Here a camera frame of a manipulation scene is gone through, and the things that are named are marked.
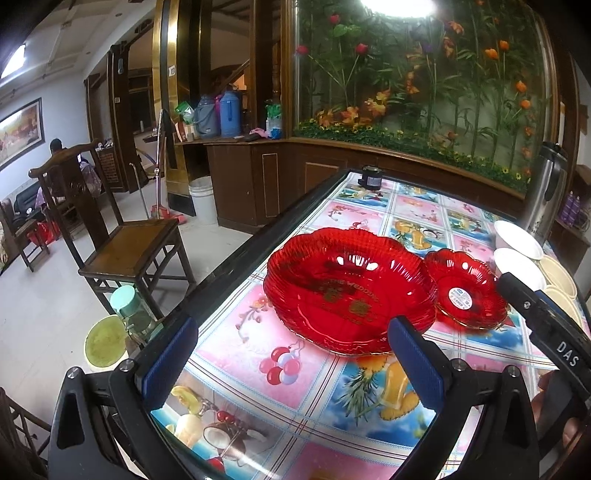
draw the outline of small black device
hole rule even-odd
[[[361,178],[357,180],[366,190],[377,191],[382,188],[382,170],[373,165],[366,165],[363,167]]]

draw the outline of counter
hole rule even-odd
[[[411,385],[400,389],[394,355],[336,356],[283,326],[262,289],[267,260],[292,236],[332,226],[391,236],[421,257],[444,247],[466,251],[493,267],[492,223],[499,217],[392,178],[367,192],[358,178],[347,171],[324,181],[260,230],[173,311],[135,362],[109,377],[122,428],[149,478],[218,479],[223,472],[236,480],[387,480],[424,434],[434,412]],[[435,322],[424,337],[475,369],[517,365],[533,396],[539,376],[555,366],[528,334],[512,311],[499,329],[481,335]],[[285,353],[299,368],[275,378],[267,367]],[[66,378],[58,412],[76,391],[68,385]],[[168,395],[178,385],[190,390]],[[190,416],[191,428],[181,432],[190,411],[198,421]],[[473,408],[443,473],[458,468],[479,416]],[[56,463],[50,457],[50,471]]]

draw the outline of blue thermos flask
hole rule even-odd
[[[240,99],[228,90],[220,100],[220,123],[223,137],[235,137],[242,133],[240,122]]]

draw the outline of glass display case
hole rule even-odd
[[[524,192],[556,87],[520,0],[294,0],[293,134],[460,167]]]

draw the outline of chair seat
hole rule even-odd
[[[143,273],[165,240],[174,232],[177,219],[124,222],[78,270],[83,277],[135,278]]]
[[[28,234],[29,232],[32,232],[35,228],[37,228],[38,223],[39,222],[34,218],[27,220],[24,223],[24,225],[17,230],[17,232],[14,234],[14,236],[17,239],[21,239],[23,236],[26,236],[26,234]]]

